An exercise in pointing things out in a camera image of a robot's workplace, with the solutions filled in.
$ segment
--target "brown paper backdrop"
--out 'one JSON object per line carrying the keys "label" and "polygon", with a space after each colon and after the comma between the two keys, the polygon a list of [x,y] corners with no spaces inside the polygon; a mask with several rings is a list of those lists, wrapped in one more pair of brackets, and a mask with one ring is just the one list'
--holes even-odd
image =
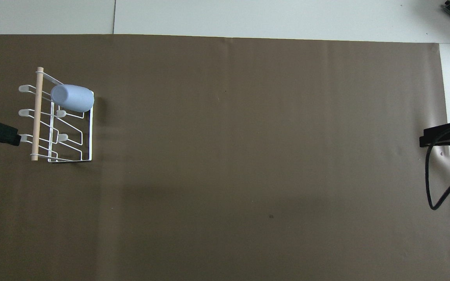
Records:
{"label": "brown paper backdrop", "polygon": [[37,66],[95,91],[94,160],[0,144],[0,280],[450,280],[437,44],[0,36],[20,133]]}

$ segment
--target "wooden dowel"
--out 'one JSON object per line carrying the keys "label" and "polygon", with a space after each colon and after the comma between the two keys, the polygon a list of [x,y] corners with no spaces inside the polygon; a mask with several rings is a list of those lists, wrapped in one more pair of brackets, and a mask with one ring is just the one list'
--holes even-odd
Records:
{"label": "wooden dowel", "polygon": [[[41,91],[43,90],[43,73],[36,73],[36,97],[34,98],[34,126],[33,126],[33,146],[31,154],[38,154],[39,149],[39,128],[41,121]],[[38,155],[31,155],[31,161],[37,161]]]}

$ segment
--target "white table surface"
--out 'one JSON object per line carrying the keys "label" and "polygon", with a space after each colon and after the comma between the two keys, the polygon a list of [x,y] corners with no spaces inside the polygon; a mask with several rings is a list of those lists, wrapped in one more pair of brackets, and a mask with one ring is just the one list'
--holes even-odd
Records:
{"label": "white table surface", "polygon": [[[450,16],[441,5],[441,0],[116,0],[115,7],[114,0],[0,0],[0,34],[114,32],[441,43],[450,122]],[[426,194],[418,203],[426,203]]]}

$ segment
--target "white wire rack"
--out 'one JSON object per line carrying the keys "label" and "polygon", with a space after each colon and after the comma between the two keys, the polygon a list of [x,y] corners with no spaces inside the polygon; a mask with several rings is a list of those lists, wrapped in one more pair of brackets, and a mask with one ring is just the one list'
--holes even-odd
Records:
{"label": "white wire rack", "polygon": [[[34,109],[19,110],[22,117],[30,117],[34,119],[33,134],[22,134],[21,142],[32,144],[31,160],[38,158],[46,158],[48,162],[85,162],[92,160],[92,132],[93,132],[93,107],[89,110],[89,118],[86,118],[88,112],[81,115],[69,113],[65,108],[55,105],[49,93],[43,91],[43,78],[54,83],[55,85],[63,85],[59,80],[43,72],[43,68],[36,71],[36,87],[32,85],[21,85],[20,92],[29,92],[35,95]],[[41,102],[45,100],[50,103],[50,113],[41,112]],[[41,121],[41,116],[45,115],[50,118],[49,123]],[[83,133],[78,125],[71,123],[88,122],[88,132]],[[61,127],[67,132],[73,132],[78,135],[77,140],[73,140],[67,133],[61,133],[56,125],[61,123]],[[44,125],[48,128],[48,139],[40,137],[40,127]]]}

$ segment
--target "light blue cup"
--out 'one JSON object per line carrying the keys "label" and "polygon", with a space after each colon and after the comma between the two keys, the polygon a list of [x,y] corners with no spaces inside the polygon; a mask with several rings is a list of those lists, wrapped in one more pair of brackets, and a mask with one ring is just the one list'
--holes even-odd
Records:
{"label": "light blue cup", "polygon": [[87,112],[93,107],[93,92],[76,85],[57,85],[50,93],[52,101],[61,107],[76,112]]}

